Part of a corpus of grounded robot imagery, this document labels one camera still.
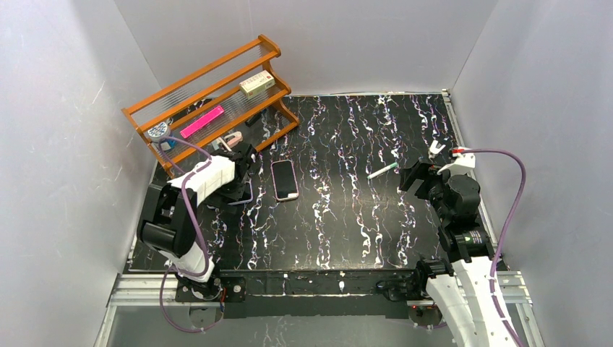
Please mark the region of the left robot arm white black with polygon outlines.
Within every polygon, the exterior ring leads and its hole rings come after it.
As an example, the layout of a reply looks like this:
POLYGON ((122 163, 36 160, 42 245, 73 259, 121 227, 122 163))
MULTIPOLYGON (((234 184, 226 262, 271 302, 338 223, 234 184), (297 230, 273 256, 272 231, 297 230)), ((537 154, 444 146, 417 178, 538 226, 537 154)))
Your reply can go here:
POLYGON ((199 206, 235 213, 253 198, 249 170, 257 159, 253 145, 204 153, 191 169, 147 188, 137 239, 161 253, 179 276, 206 283, 215 264, 197 219, 199 206))

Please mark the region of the lavender phone case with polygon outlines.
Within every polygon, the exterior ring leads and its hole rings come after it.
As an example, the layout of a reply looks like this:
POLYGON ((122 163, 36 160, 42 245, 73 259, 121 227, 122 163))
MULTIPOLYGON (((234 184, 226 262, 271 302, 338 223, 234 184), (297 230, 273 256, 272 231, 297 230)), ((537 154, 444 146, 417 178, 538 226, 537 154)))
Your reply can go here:
POLYGON ((238 206, 238 205, 246 205, 249 204, 253 200, 253 188, 252 181, 248 180, 244 184, 244 191, 240 198, 230 201, 228 204, 230 206, 238 206))

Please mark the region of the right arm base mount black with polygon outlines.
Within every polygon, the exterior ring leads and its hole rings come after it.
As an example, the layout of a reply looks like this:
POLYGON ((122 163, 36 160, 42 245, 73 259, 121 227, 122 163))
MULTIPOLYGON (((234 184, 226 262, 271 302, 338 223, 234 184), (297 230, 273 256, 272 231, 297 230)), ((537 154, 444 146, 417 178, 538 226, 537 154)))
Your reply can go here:
POLYGON ((421 259, 410 275, 380 280, 375 284, 375 289, 391 302, 421 300, 429 297, 426 293, 427 281, 439 275, 453 276, 453 268, 447 260, 421 259))

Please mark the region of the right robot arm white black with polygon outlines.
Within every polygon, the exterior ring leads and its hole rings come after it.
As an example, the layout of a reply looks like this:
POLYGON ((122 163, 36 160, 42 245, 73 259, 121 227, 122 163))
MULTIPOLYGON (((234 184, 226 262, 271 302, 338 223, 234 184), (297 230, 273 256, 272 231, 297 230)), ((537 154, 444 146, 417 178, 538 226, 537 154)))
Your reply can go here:
POLYGON ((447 257, 418 261, 411 287, 433 300, 458 346, 522 346, 496 276, 494 247, 478 222, 478 182, 428 160, 400 170, 400 190, 416 181, 416 197, 429 202, 439 219, 447 257))

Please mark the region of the phone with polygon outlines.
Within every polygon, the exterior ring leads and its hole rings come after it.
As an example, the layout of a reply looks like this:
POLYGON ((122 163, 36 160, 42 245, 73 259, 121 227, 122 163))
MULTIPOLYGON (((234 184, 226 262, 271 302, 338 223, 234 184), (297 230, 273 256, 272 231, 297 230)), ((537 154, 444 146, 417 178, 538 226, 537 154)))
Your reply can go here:
POLYGON ((277 201, 294 200, 299 196, 292 160, 278 160, 271 163, 271 173, 277 201))

